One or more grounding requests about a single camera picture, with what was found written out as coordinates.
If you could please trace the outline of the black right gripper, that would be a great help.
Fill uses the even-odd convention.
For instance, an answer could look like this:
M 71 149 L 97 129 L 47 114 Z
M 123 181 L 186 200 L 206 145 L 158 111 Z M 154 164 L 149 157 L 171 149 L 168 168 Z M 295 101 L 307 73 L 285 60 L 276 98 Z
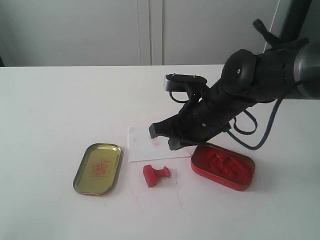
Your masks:
M 198 103 L 191 101 L 178 114 L 152 123 L 148 128 L 149 135 L 151 139 L 159 136 L 169 138 L 171 151 L 196 146 L 229 130 L 229 121 L 249 106 L 249 99 L 226 93 L 220 79 L 203 94 Z

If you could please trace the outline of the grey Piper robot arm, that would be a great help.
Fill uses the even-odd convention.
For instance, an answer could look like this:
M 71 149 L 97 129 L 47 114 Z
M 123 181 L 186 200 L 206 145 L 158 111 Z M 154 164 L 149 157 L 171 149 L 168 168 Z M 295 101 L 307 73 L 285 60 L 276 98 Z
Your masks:
M 282 100 L 319 99 L 320 46 L 294 42 L 258 55 L 241 49 L 227 59 L 212 86 L 202 76 L 172 73 L 164 87 L 169 93 L 185 92 L 188 100 L 176 115 L 150 125 L 151 138 L 168 138 L 175 151 L 221 133 L 233 137 L 238 128 L 230 121 L 256 104 L 274 102 L 264 135 L 253 147 L 257 150 L 267 140 Z

